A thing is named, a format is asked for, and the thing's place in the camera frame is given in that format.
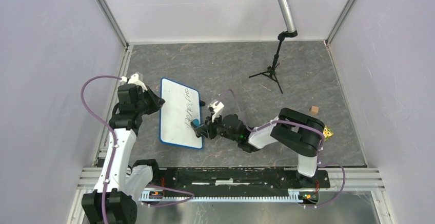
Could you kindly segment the blue whiteboard eraser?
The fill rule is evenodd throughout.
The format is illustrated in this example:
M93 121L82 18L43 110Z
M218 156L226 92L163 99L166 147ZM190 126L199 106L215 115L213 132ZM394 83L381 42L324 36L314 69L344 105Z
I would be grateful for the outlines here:
M193 119L193 120L190 122L190 124L191 124L191 126L192 126L194 129L196 129L196 128L198 128L198 127L201 126L201 123L200 123L200 121L199 121L198 119Z

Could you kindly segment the blue framed whiteboard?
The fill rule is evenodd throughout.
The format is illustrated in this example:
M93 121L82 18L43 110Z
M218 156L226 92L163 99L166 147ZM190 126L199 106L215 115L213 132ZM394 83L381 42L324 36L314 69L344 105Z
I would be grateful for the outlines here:
M161 78L161 98L165 100L160 109L159 139L162 143L191 149L202 149L204 139L197 137L191 122L200 121L200 93L198 90L171 80Z

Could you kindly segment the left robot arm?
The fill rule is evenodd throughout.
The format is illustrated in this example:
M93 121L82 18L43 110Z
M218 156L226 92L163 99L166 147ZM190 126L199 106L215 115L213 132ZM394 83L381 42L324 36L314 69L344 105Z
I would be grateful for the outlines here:
M106 124L110 135L102 173L92 192L82 198L90 223L135 223L139 195L146 185L155 187L161 181L154 159L137 161L130 175L127 169L143 115L159 111L164 99L140 82L120 85L117 96L118 103Z

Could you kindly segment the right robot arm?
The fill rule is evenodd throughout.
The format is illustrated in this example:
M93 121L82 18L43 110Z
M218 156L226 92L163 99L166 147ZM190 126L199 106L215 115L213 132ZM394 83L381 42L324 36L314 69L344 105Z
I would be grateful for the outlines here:
M229 139L245 152L256 152L279 142L298 154L296 180L309 187L317 180L318 152L325 141L325 124L304 113L282 108L277 117L260 127L249 127L236 114L206 117L201 124L197 119L190 123L196 137Z

